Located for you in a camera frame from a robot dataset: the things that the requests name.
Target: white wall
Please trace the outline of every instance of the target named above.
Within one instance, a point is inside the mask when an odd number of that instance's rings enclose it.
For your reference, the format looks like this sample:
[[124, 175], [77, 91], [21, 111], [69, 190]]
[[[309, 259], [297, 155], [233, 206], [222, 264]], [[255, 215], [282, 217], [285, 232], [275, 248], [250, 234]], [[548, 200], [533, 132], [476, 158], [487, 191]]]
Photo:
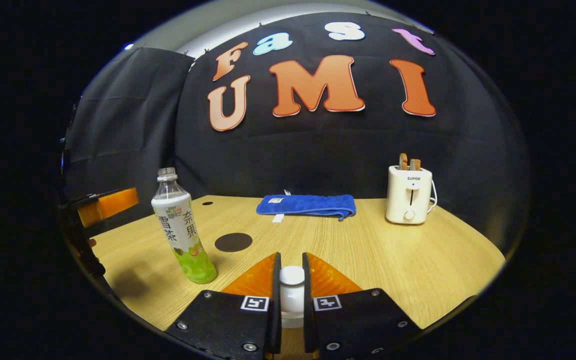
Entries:
[[[365, 14], [364, 7], [350, 6], [343, 4], [291, 4], [272, 7], [270, 9], [263, 9], [252, 14], [247, 14], [230, 22], [224, 23], [215, 27], [204, 34], [199, 35], [197, 38], [183, 44], [176, 51], [178, 53], [185, 53], [195, 59], [205, 53], [205, 49], [212, 49], [236, 37], [240, 34], [253, 30], [262, 25], [279, 21], [294, 16], [313, 14], [321, 12], [349, 12], [357, 14]], [[369, 13], [373, 16], [380, 18], [391, 19], [405, 24], [413, 25], [407, 21], [403, 16], [393, 16], [392, 14], [371, 10]]]
[[318, 12], [370, 14], [432, 30], [422, 24], [370, 0], [213, 0], [178, 14], [147, 32], [134, 42], [145, 46], [178, 51], [197, 58], [204, 49], [212, 49], [244, 32], [292, 16]]

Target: table surface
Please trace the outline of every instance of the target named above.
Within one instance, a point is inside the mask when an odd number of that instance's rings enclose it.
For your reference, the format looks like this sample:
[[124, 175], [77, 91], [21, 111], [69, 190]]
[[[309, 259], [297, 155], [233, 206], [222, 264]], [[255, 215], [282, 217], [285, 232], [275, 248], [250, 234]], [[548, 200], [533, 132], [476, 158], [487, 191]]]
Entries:
[[[354, 216], [257, 214], [262, 198], [207, 195], [192, 201], [201, 243], [217, 268], [208, 284], [188, 280], [154, 215], [96, 235], [94, 253], [105, 278], [124, 304], [165, 330], [201, 290], [221, 291], [272, 253], [281, 266], [302, 266], [311, 253], [362, 289], [381, 288], [419, 328], [426, 328], [466, 298], [477, 295], [501, 269], [505, 258], [484, 235], [436, 206], [421, 225], [386, 220], [386, 199], [355, 199]], [[224, 252], [222, 235], [245, 233], [253, 243]], [[302, 328], [284, 328], [275, 359], [311, 359], [304, 353]]]

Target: blue letter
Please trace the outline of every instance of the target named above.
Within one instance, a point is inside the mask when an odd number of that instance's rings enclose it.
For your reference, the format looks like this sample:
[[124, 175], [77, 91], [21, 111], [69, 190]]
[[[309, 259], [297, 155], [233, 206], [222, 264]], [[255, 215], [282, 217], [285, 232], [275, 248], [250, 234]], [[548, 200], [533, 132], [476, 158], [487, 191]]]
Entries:
[[272, 34], [260, 39], [257, 46], [252, 50], [254, 55], [263, 55], [269, 53], [272, 50], [281, 50], [288, 48], [293, 43], [292, 40], [288, 39], [288, 32], [277, 32], [277, 34]]

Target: plastic bottle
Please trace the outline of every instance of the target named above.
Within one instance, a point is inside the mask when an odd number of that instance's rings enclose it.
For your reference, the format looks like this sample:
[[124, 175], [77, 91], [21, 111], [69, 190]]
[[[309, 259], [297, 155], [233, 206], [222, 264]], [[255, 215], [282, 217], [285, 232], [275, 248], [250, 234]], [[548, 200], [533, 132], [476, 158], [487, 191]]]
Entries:
[[199, 240], [190, 194], [177, 178], [174, 167], [160, 168], [159, 188], [150, 203], [183, 273], [194, 283], [210, 283], [217, 277], [217, 269]]

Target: pink letter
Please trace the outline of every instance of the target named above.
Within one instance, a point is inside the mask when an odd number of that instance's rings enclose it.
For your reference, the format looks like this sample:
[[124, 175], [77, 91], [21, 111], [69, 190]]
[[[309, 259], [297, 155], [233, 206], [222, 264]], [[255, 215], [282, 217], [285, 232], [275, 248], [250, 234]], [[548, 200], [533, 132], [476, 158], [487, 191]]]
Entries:
[[414, 48], [421, 51], [422, 53], [426, 53], [428, 55], [435, 54], [435, 51], [433, 51], [431, 48], [427, 48], [421, 44], [423, 40], [419, 36], [411, 34], [408, 30], [393, 29], [393, 32], [401, 34], [401, 36], [403, 36], [410, 45], [414, 46]]

